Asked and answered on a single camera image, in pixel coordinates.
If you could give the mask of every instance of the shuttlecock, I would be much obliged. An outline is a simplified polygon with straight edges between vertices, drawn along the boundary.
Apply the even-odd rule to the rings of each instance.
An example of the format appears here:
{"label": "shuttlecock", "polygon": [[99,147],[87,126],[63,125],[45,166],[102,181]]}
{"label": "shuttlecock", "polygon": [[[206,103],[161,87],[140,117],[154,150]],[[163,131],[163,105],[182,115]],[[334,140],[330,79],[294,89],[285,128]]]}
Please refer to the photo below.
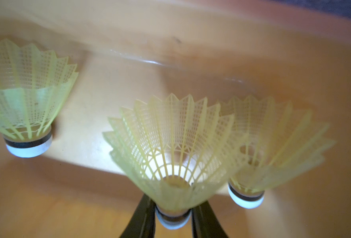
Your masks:
{"label": "shuttlecock", "polygon": [[104,138],[130,180],[161,212],[174,215],[207,200],[247,163],[238,146],[245,136],[232,131],[233,115],[219,112],[220,104],[207,107],[207,98],[153,97],[122,108],[121,119],[110,118],[113,132]]}
{"label": "shuttlecock", "polygon": [[0,132],[12,154],[28,158],[49,148],[51,123],[78,77],[67,61],[33,44],[0,41]]}
{"label": "shuttlecock", "polygon": [[276,104],[272,97],[258,101],[248,96],[220,103],[221,115],[235,115],[233,130],[248,135],[240,145],[248,164],[229,184],[231,197],[245,208],[259,206],[264,190],[322,163],[321,153],[335,144],[322,136],[328,123],[311,121],[311,110],[293,110],[291,102]]}

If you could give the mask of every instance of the yellow shuttlecock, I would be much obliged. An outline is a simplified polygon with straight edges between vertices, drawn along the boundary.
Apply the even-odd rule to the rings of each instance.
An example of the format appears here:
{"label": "yellow shuttlecock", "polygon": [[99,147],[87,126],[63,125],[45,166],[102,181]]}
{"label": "yellow shuttlecock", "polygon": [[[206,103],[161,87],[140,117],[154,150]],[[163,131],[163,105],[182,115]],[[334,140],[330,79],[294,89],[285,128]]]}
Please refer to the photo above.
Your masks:
{"label": "yellow shuttlecock", "polygon": [[247,163],[238,146],[245,138],[232,132],[233,115],[219,112],[220,104],[207,107],[207,98],[194,102],[191,95],[137,100],[133,110],[121,109],[121,119],[109,119],[113,131],[104,138],[113,161],[158,207],[189,209]]}
{"label": "yellow shuttlecock", "polygon": [[245,208],[259,206],[264,190],[322,163],[321,153],[335,144],[322,136],[328,123],[311,121],[311,110],[293,110],[291,102],[276,104],[272,97],[258,101],[248,96],[220,104],[221,115],[235,115],[233,130],[248,135],[240,145],[248,164],[229,185],[231,197]]}
{"label": "yellow shuttlecock", "polygon": [[0,41],[0,132],[12,154],[34,157],[49,148],[50,125],[78,77],[67,61],[33,44]]}

